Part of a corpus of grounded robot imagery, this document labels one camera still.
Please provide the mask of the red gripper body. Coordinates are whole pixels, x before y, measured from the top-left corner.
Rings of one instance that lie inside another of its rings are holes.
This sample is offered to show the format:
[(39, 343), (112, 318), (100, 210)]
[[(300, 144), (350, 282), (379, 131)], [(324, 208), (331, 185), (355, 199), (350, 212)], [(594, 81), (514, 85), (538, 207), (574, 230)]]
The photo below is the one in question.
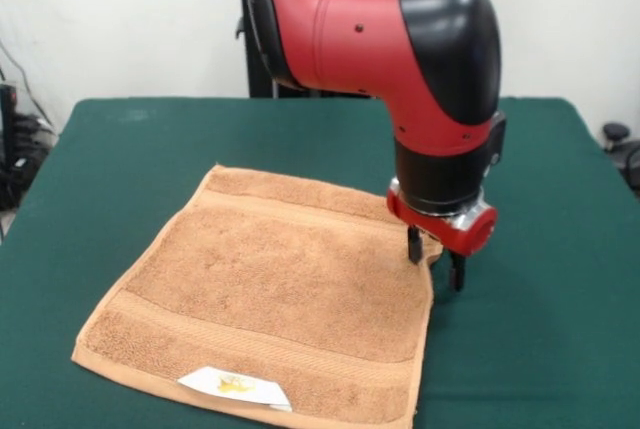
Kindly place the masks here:
[(412, 209), (401, 195), (399, 181), (392, 179), (386, 202), (389, 211), (407, 226), (422, 230), (444, 248), (466, 257), (486, 245), (497, 221), (497, 210), (485, 201), (483, 190), (480, 190), (477, 200), (464, 211), (434, 216)]

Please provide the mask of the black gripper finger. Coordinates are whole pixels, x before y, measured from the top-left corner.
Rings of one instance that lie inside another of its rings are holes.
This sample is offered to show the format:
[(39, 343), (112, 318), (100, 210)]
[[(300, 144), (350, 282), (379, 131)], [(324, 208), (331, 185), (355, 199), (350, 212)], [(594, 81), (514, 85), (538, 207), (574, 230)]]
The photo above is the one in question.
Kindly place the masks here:
[(409, 261), (417, 265), (423, 258), (423, 240), (418, 227), (409, 226), (407, 228), (407, 252)]
[(451, 260), (449, 285), (453, 291), (460, 292), (465, 284), (467, 257), (454, 251), (449, 252), (449, 257)]

